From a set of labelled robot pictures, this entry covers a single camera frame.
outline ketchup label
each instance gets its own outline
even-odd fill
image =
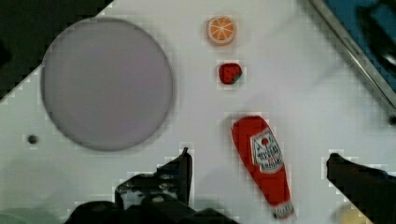
[[[294,213],[293,205],[291,202],[282,203],[273,208],[273,214],[277,218],[288,217]]]
[[[260,171],[273,174],[283,166],[282,154],[274,135],[269,128],[250,137],[253,163],[260,166]]]

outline small black dot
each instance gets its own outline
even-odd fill
[[[392,116],[389,118],[389,124],[392,126],[396,124],[396,116]]]
[[[38,137],[37,137],[36,135],[31,134],[31,135],[29,135],[29,136],[27,137],[27,141],[28,141],[30,144],[34,145],[34,144],[36,144],[36,143],[38,142]]]

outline red strawberry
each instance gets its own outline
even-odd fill
[[[219,77],[223,84],[231,85],[242,76],[241,66],[237,63],[225,63],[219,68]]]

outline yellow object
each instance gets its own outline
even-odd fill
[[[359,209],[349,207],[342,216],[340,224],[373,224]]]

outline ketchup bottle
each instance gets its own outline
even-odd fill
[[[270,204],[274,217],[294,213],[282,154],[270,127],[260,116],[247,116],[232,128],[242,162]]]

